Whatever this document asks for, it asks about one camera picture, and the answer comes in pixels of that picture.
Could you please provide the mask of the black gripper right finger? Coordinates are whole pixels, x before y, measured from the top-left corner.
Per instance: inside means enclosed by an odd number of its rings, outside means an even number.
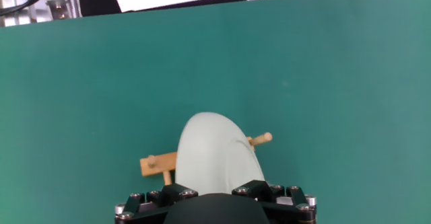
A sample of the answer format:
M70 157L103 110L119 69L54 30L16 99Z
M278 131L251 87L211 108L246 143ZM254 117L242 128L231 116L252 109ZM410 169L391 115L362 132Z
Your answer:
M262 208L270 223L316 224L317 200L299 186L252 180L232 190L232 195L250 198Z

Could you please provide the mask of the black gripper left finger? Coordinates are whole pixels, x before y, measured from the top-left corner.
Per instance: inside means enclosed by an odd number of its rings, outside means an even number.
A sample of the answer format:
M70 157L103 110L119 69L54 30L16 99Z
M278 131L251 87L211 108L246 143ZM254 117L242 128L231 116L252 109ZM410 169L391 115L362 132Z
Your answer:
M180 184L164 186L161 190L136 192L129 195L124 208L115 214L115 224L160 224L169 210L182 200L198 197L196 190Z

